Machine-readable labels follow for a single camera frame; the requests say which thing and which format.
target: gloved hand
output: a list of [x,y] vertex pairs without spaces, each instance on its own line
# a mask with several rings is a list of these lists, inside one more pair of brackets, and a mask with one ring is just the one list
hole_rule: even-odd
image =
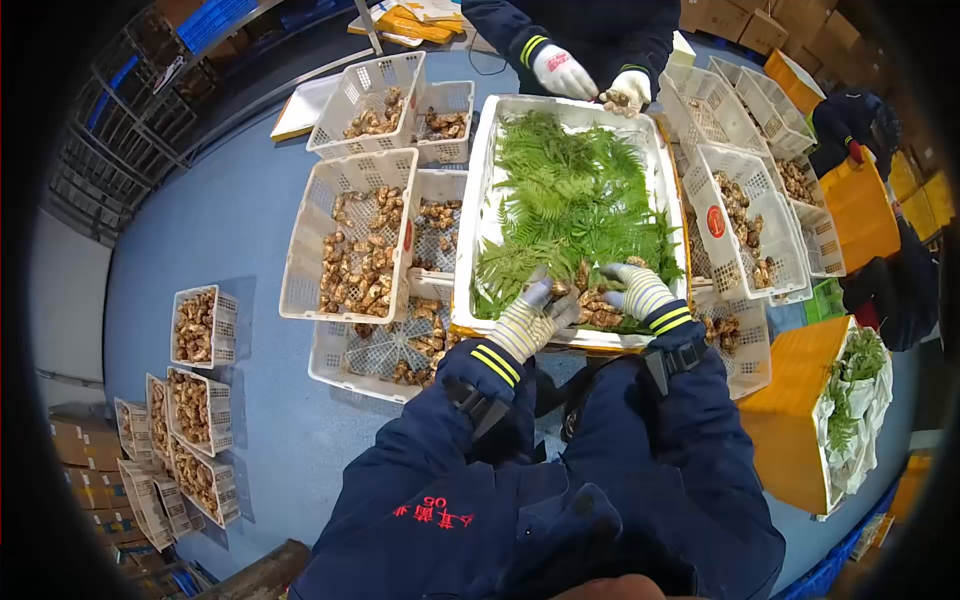
[[528,281],[534,283],[507,306],[493,333],[488,336],[521,365],[542,350],[557,331],[576,323],[580,317],[580,307],[577,306],[580,292],[576,286],[571,286],[570,293],[554,302],[544,313],[550,302],[553,277],[546,276],[546,267],[538,267]]
[[650,104],[650,77],[643,71],[620,73],[610,89],[625,94],[632,105],[642,107]]
[[600,273],[627,284],[626,293],[607,292],[603,295],[604,301],[641,322],[677,299],[657,274],[645,267],[614,262],[601,267]]
[[533,69],[540,85],[558,96],[590,100],[599,94],[587,70],[570,53],[554,44],[540,51]]
[[855,139],[847,142],[847,150],[850,152],[850,158],[857,164],[863,164],[863,148]]

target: jacket sleeve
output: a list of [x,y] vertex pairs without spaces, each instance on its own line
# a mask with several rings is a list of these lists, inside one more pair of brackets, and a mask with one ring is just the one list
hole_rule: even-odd
[[507,0],[463,0],[464,17],[519,72],[529,69],[550,34]]
[[487,340],[467,340],[454,347],[440,362],[436,382],[407,402],[400,416],[376,433],[373,446],[344,469],[340,497],[314,552],[367,522],[352,516],[385,515],[467,463],[473,424],[447,398],[446,377],[509,402],[523,374],[508,352]]
[[[688,312],[657,325],[680,307],[686,308],[686,302],[676,300],[647,318],[658,334],[652,348],[670,350],[703,339],[703,324],[692,322]],[[658,426],[658,459],[680,471],[684,490],[705,513],[731,527],[747,521],[772,527],[754,471],[754,443],[740,426],[727,371],[715,349],[709,348],[692,370],[670,379]]]
[[660,93],[660,73],[673,52],[673,32],[680,29],[680,3],[665,2],[638,31],[620,42],[618,72],[643,71],[650,78],[650,95]]

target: yellow crate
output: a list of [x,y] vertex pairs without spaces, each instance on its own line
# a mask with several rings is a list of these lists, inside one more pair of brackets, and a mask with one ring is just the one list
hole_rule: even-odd
[[827,515],[833,506],[813,413],[854,326],[847,315],[778,335],[770,347],[770,385],[737,405],[740,422],[754,441],[754,467],[763,488],[814,515]]
[[870,157],[864,158],[860,165],[848,158],[820,178],[848,274],[875,256],[883,258],[900,249],[886,187]]
[[890,187],[894,190],[894,197],[899,202],[913,196],[920,189],[920,182],[910,164],[910,159],[901,151],[894,153],[894,158],[890,163],[890,177],[887,179]]
[[926,193],[919,189],[913,196],[900,203],[903,216],[917,231],[917,236],[925,240],[937,232],[937,222],[933,218],[933,211],[926,200]]
[[930,211],[933,212],[937,229],[946,227],[953,218],[955,210],[953,192],[950,191],[949,181],[943,171],[937,171],[936,175],[924,184],[924,192],[926,200],[930,203]]
[[813,81],[812,74],[780,50],[773,51],[763,65],[763,71],[780,85],[790,102],[803,114],[810,114],[827,98]]

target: red glove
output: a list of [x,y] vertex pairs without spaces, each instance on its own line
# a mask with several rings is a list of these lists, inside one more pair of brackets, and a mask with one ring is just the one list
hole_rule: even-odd
[[852,139],[847,144],[847,150],[850,151],[850,158],[852,158],[857,164],[863,164],[863,149],[860,148],[860,144]]

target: white wall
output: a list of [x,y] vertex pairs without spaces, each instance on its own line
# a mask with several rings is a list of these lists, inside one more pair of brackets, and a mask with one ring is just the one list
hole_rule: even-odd
[[[28,275],[35,367],[103,381],[104,302],[111,254],[111,249],[40,211]],[[106,401],[101,390],[41,378],[38,387],[48,406]]]

